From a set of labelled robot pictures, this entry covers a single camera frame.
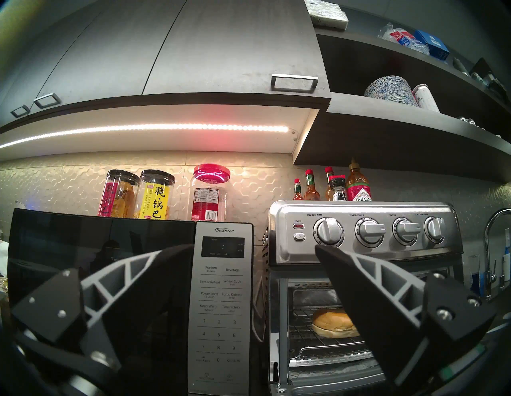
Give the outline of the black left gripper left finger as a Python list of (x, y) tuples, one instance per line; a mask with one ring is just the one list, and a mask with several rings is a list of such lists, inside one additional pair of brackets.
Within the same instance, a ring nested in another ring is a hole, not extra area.
[(184, 285), (193, 252), (184, 244), (128, 257), (83, 280), (75, 268), (59, 271), (12, 305), (12, 318), (53, 347), (125, 361)]

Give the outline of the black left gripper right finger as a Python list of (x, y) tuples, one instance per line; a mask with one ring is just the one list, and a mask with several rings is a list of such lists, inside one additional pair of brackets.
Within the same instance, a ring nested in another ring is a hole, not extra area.
[(441, 387), (475, 351), (496, 309), (452, 277), (426, 281), (394, 263), (318, 245), (315, 254), (344, 310), (392, 387)]

